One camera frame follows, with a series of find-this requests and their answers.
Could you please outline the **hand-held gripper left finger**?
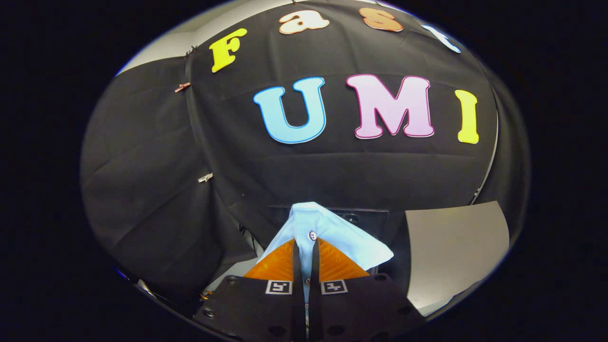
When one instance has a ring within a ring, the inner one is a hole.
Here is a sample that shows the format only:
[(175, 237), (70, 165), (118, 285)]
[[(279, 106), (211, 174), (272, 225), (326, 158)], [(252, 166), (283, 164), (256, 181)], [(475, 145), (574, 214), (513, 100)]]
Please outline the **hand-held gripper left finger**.
[(304, 284), (299, 248), (291, 240), (291, 280), (227, 275), (194, 314), (193, 321), (228, 342), (305, 342)]

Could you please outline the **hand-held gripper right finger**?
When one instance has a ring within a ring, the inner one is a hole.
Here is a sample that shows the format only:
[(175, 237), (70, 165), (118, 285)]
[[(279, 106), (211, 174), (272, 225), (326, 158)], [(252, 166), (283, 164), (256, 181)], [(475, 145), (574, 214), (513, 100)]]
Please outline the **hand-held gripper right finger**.
[(319, 238), (313, 247), (310, 342), (393, 342), (426, 323), (386, 273), (322, 281), (323, 246)]

